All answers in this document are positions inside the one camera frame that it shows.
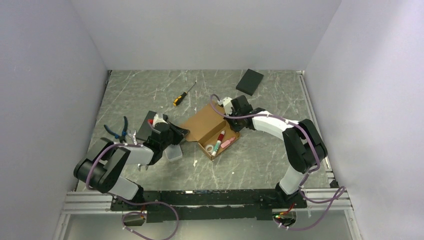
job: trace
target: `yellow screwdriver handle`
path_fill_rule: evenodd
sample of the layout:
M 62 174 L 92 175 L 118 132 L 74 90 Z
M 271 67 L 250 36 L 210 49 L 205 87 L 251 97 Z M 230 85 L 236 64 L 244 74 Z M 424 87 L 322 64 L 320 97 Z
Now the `yellow screwdriver handle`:
M 180 105 L 180 103 L 183 101 L 183 99 L 187 96 L 187 92 L 183 92 L 181 95 L 179 95 L 175 100 L 173 101 L 174 106 Z

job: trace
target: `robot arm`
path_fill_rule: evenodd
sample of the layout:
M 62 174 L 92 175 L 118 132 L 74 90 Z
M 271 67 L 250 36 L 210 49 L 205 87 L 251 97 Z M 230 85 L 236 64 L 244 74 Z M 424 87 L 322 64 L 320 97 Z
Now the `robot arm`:
M 284 141 L 290 166 L 284 177 L 276 185 L 275 189 L 280 200 L 287 202 L 298 193 L 299 185 L 302 183 L 308 170 L 317 164 L 310 145 L 308 143 L 302 143 L 305 136 L 296 127 L 288 124 L 288 122 L 274 117 L 267 117 L 271 114 L 265 109 L 253 109 L 244 95 L 235 99 L 229 97 L 224 98 L 222 100 L 222 107 L 224 107 L 225 114 L 230 117 L 256 114 L 266 115 L 242 119 L 226 118 L 233 131 L 239 132 L 243 128 L 259 130 Z M 309 119 L 304 119 L 302 121 L 290 120 L 290 122 L 299 125 L 305 130 L 312 141 L 312 145 L 319 160 L 322 161 L 327 156 L 328 152 L 314 123 Z
M 143 188 L 121 177 L 121 172 L 125 164 L 154 165 L 162 157 L 163 151 L 169 145 L 179 144 L 188 134 L 188 130 L 180 128 L 163 119 L 161 113 L 158 113 L 150 123 L 152 133 L 147 141 L 141 145 L 115 146 L 108 150 L 93 169 L 89 185 L 101 193 L 111 193 L 121 196 L 135 203 L 143 202 Z M 115 142 L 102 137 L 88 151 L 75 167 L 73 175 L 83 181 L 87 181 L 90 169 L 93 167 L 99 155 Z

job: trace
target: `cardboard box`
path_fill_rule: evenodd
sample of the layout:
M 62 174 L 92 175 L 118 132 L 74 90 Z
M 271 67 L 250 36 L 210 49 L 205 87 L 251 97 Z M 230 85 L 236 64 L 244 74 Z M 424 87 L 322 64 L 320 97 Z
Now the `cardboard box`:
M 224 108 L 220 107 L 217 103 L 214 103 L 214 106 L 221 113 L 225 113 Z M 214 160 L 225 149 L 233 145 L 240 138 L 240 133 L 231 130 L 230 124 L 222 116 L 217 114 L 210 104 L 203 107 L 194 116 L 190 117 L 186 122 L 181 124 L 180 127 L 190 130 L 190 133 L 185 136 L 185 139 L 188 142 L 197 142 L 199 148 L 210 160 Z M 222 130 L 225 130 L 222 142 L 225 142 L 232 137 L 235 137 L 235 140 L 225 149 L 220 147 L 216 155 L 212 156 L 206 151 L 205 147 L 207 145 L 215 146 L 218 136 Z

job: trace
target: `white wall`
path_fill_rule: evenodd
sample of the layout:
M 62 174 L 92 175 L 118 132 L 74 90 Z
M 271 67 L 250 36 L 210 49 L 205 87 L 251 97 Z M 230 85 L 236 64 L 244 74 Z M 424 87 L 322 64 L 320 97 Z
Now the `white wall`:
M 304 70 L 341 2 L 71 1 L 112 70 Z
M 0 239 L 49 240 L 107 71 L 67 0 L 0 3 Z
M 365 240 L 424 239 L 424 1 L 343 0 L 306 68 Z

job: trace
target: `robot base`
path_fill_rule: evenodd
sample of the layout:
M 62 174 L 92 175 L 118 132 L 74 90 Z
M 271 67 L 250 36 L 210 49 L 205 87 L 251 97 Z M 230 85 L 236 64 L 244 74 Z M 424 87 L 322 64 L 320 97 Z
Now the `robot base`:
M 268 221 L 272 209 L 306 208 L 307 203 L 300 194 L 287 202 L 278 201 L 275 189 L 240 190 L 193 190 L 193 191 L 144 191 L 145 202 L 165 202 L 172 205 L 180 220 L 213 220 L 256 218 Z M 174 221 L 175 216 L 166 206 L 146 205 L 147 223 Z M 114 199 L 111 211 L 140 211 L 140 206 L 128 205 Z

